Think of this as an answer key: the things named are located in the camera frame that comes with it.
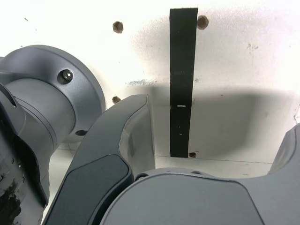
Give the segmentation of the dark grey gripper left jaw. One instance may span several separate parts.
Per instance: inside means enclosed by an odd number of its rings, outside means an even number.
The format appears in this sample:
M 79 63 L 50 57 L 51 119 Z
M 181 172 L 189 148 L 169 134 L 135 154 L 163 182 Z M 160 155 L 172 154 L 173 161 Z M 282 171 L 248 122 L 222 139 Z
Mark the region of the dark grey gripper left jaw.
M 132 95 L 91 126 L 49 208 L 46 225 L 98 225 L 135 177 L 155 168 L 148 96 Z

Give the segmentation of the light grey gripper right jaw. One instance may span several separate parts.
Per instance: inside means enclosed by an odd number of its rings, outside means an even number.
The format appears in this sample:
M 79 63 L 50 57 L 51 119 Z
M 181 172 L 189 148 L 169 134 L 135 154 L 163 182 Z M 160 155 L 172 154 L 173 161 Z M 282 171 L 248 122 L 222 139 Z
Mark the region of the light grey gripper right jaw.
M 157 173 L 125 189 L 103 225 L 297 225 L 300 127 L 288 131 L 267 175 L 222 179 Z

